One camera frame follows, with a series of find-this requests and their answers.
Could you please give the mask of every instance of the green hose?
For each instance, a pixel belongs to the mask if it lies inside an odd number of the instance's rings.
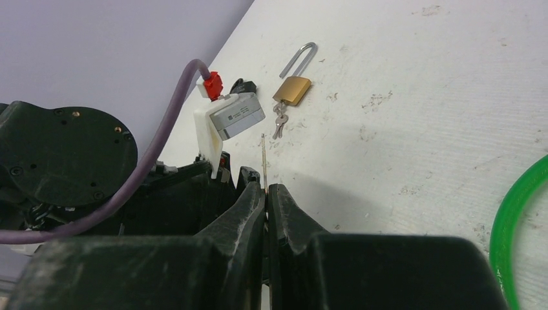
[[[512,310],[519,310],[512,275],[512,241],[518,220],[533,193],[548,179],[548,156],[544,156],[514,183],[500,204],[491,230],[491,267]]]

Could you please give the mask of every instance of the key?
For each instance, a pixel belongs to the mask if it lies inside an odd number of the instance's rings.
[[[283,115],[284,111],[283,111],[283,108],[284,108],[284,104],[281,103],[281,102],[278,102],[274,108],[272,109],[272,112],[278,114],[278,116],[281,116]]]
[[[274,136],[272,136],[274,140],[282,137],[282,131],[284,130],[284,125],[288,122],[288,120],[289,120],[289,117],[285,114],[278,116],[278,118],[276,119],[276,131],[274,132]]]

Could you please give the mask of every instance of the white table surface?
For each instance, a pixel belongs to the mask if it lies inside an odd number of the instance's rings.
[[[258,86],[267,118],[225,142],[233,173],[283,183],[333,232],[461,236],[487,256],[499,204],[548,151],[548,3],[255,0],[211,70]],[[272,95],[295,51],[313,82],[272,140]],[[188,98],[161,156],[198,153]],[[548,304],[548,191],[529,207],[514,266],[524,309]]]

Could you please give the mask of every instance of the thin wire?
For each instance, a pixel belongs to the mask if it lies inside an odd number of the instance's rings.
[[[268,184],[266,180],[266,146],[264,143],[264,134],[260,136],[260,144],[262,145],[262,175],[264,179],[264,193],[268,194]]]
[[[56,227],[51,231],[10,231],[2,229],[0,230],[0,244],[41,243],[54,238],[74,236],[75,234],[87,231],[116,213],[143,183],[143,180],[162,153],[163,147],[179,117],[196,71],[200,71],[204,80],[209,79],[210,74],[207,65],[201,60],[194,59],[186,65],[151,144],[147,148],[143,158],[137,163],[137,167],[111,199],[89,215]]]

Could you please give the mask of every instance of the padlock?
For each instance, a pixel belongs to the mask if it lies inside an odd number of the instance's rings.
[[[289,70],[297,61],[302,52],[305,51],[307,48],[310,48],[310,52],[308,52],[308,55],[306,55],[302,63],[300,63],[300,65],[297,67],[293,75],[288,77],[283,82],[282,86],[280,86],[276,94],[274,94],[274,100],[280,103],[284,103],[286,105],[299,105],[302,97],[312,85],[312,82],[309,79],[300,76],[300,74],[306,68],[308,63],[310,63],[310,61],[316,54],[316,51],[318,51],[318,46],[314,42],[306,43],[297,51],[297,53],[295,53],[293,58],[282,71],[282,73],[280,73],[280,78],[283,79],[286,76],[286,74],[289,72]]]

